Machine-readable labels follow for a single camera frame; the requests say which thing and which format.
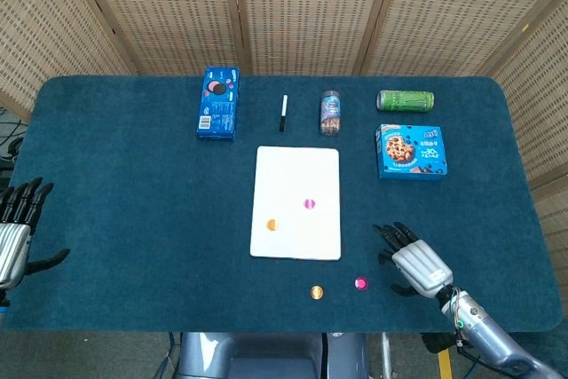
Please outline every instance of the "orange sticker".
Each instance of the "orange sticker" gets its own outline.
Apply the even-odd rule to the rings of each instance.
[[[278,225],[276,224],[276,219],[271,219],[266,223],[266,228],[270,231],[276,231],[278,229]]]

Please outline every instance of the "green can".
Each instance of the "green can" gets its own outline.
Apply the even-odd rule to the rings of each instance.
[[[380,91],[376,107],[383,111],[430,111],[434,94],[426,91]]]

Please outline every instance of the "pink sticker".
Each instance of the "pink sticker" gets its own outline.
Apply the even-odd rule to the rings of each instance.
[[[304,207],[306,209],[313,209],[316,207],[316,202],[312,199],[305,199],[304,200]]]
[[[218,82],[217,80],[212,80],[211,82],[209,82],[209,84],[207,85],[207,89],[209,89],[209,91],[213,91],[215,90],[215,86],[217,86],[218,84],[220,84],[220,82]]]
[[[368,285],[369,283],[365,277],[358,277],[355,279],[355,287],[357,290],[367,290]]]

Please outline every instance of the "marker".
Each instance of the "marker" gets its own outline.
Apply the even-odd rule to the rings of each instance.
[[[280,132],[284,131],[284,123],[286,122],[286,106],[288,105],[288,95],[282,98],[282,114],[280,115]]]

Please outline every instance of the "cookie image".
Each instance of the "cookie image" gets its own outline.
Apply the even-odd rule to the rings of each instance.
[[[387,154],[395,162],[410,162],[414,158],[414,147],[402,137],[392,137],[387,141]]]

